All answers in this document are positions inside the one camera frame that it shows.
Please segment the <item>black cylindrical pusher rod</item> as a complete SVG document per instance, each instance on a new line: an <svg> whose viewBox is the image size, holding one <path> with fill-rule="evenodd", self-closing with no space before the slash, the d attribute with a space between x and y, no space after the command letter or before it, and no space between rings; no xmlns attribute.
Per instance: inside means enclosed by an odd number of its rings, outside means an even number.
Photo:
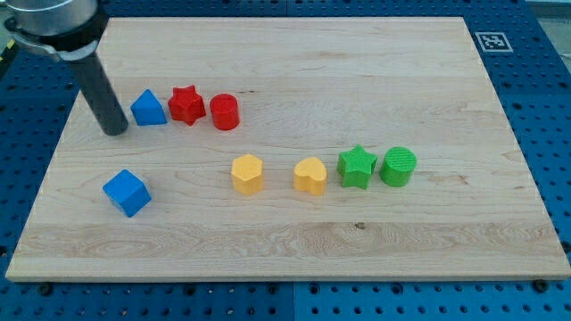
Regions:
<svg viewBox="0 0 571 321"><path fill-rule="evenodd" d="M100 128L107 136L128 129L128 121L96 53L67 62Z"/></svg>

